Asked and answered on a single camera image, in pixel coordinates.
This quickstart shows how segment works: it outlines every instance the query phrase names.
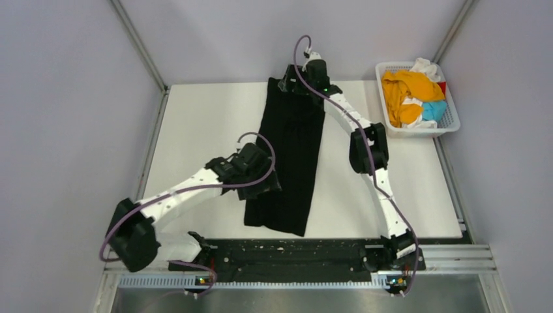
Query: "orange cloth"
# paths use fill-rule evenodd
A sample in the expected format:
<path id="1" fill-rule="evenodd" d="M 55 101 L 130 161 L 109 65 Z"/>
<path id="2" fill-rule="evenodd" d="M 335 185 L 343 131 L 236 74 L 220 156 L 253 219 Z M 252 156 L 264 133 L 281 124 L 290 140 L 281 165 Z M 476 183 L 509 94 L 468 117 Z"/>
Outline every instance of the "orange cloth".
<path id="1" fill-rule="evenodd" d="M 408 70 L 399 70 L 396 74 L 386 71 L 382 76 L 382 89 L 390 123 L 398 128 L 401 123 L 411 124 L 423 112 L 423 108 L 416 104 L 402 104 L 405 97 L 423 102 L 445 99 L 438 84 L 431 82 L 423 73 Z"/>

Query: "white table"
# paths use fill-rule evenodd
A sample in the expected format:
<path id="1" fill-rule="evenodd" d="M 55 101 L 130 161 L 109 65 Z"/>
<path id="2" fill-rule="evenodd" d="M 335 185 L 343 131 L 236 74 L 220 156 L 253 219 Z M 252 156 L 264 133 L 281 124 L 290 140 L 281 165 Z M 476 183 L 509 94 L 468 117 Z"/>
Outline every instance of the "white table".
<path id="1" fill-rule="evenodd" d="M 336 83 L 359 113 L 383 118 L 376 81 Z M 189 178 L 214 157 L 235 151 L 244 132 L 258 131 L 266 83 L 173 85 L 145 197 Z M 306 238 L 378 238 L 376 214 L 361 177 L 350 168 L 350 137 L 327 116 Z M 398 206 L 422 238 L 458 238 L 461 231 L 431 139 L 388 139 L 391 185 Z M 208 238 L 298 238 L 244 226 L 245 201 L 235 192 L 202 203 L 174 220 L 170 231 Z"/>

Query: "black cloth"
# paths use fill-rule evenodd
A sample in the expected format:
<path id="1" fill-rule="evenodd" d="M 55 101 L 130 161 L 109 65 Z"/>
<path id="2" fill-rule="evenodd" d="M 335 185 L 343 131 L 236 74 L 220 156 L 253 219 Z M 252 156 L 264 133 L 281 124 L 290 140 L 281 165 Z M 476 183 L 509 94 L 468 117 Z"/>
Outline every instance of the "black cloth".
<path id="1" fill-rule="evenodd" d="M 276 174 L 282 191 L 260 194 L 246 202 L 244 225 L 305 234 L 315 187 L 325 112 L 309 96 L 283 93 L 269 78 L 259 133 L 275 149 Z M 261 139 L 256 144 L 269 152 Z"/>

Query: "white plastic basket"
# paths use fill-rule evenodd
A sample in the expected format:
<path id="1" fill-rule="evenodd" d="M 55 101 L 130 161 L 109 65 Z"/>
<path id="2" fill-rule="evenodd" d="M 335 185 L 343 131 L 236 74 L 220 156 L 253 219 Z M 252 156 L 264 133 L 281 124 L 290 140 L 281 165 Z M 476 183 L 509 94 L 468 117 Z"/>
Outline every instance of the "white plastic basket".
<path id="1" fill-rule="evenodd" d="M 417 137 L 425 138 L 431 137 L 435 138 L 446 132 L 455 132 L 461 127 L 461 122 L 459 121 L 459 116 L 457 115 L 457 110 L 455 109 L 455 104 L 453 103 L 453 98 L 449 92 L 449 87 L 446 84 L 445 87 L 445 101 L 447 102 L 447 109 L 438 122 L 438 127 L 434 129 L 424 129 L 424 128 L 397 128 L 390 124 L 390 118 L 388 116 L 388 110 L 386 109 L 386 101 L 384 99 L 384 92 L 382 90 L 382 76 L 384 73 L 389 70 L 392 73 L 397 72 L 398 70 L 409 70 L 415 62 L 382 62 L 376 65 L 376 80 L 378 82 L 378 91 L 380 92 L 380 104 L 382 105 L 382 110 L 384 112 L 384 121 L 387 128 L 387 134 L 391 137 L 396 138 L 408 138 L 408 137 Z M 446 80 L 443 72 L 439 65 L 438 75 L 441 76 L 442 80 Z"/>

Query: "gray wall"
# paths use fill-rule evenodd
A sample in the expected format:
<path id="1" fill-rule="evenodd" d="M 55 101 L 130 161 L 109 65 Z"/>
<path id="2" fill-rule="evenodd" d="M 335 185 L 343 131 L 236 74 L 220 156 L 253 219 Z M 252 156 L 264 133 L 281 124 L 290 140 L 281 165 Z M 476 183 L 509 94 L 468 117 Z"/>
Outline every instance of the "gray wall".
<path id="1" fill-rule="evenodd" d="M 553 2 L 480 1 L 443 60 L 461 120 L 447 149 L 515 312 L 553 297 Z"/>
<path id="2" fill-rule="evenodd" d="M 123 0 L 167 84 L 282 76 L 312 35 L 334 80 L 432 58 L 463 0 Z"/>
<path id="3" fill-rule="evenodd" d="M 0 312 L 88 312 L 160 93 L 107 1 L 0 6 Z"/>

